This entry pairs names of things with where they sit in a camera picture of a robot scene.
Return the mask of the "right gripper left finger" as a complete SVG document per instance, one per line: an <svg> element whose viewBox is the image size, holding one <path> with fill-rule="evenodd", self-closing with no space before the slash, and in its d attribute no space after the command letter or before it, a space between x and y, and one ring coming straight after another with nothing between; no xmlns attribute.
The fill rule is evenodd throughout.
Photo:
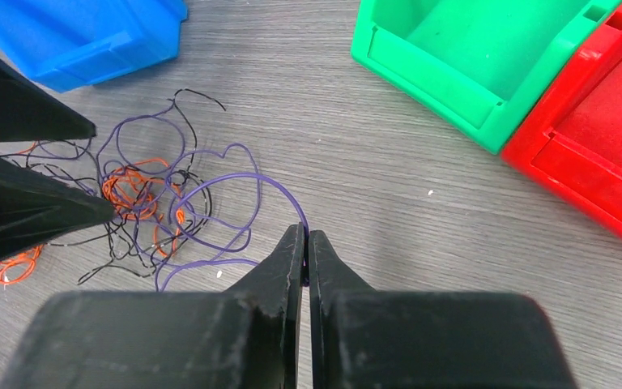
<svg viewBox="0 0 622 389"><path fill-rule="evenodd" d="M223 292L59 293L3 388L294 388L305 229Z"/></svg>

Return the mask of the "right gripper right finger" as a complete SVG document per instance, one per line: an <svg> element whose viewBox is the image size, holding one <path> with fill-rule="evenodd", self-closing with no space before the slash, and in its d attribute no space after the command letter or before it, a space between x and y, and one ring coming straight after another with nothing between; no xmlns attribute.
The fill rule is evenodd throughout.
<svg viewBox="0 0 622 389"><path fill-rule="evenodd" d="M309 235L316 388L574 388L551 322L501 292L381 291Z"/></svg>

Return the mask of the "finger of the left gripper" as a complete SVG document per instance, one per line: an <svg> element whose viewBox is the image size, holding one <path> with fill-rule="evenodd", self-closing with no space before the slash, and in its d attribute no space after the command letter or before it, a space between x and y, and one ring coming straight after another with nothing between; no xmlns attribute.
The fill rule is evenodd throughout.
<svg viewBox="0 0 622 389"><path fill-rule="evenodd" d="M0 261L113 215L110 202L0 158Z"/></svg>
<svg viewBox="0 0 622 389"><path fill-rule="evenodd" d="M39 89L0 59L0 143L94 136L93 122Z"/></svg>

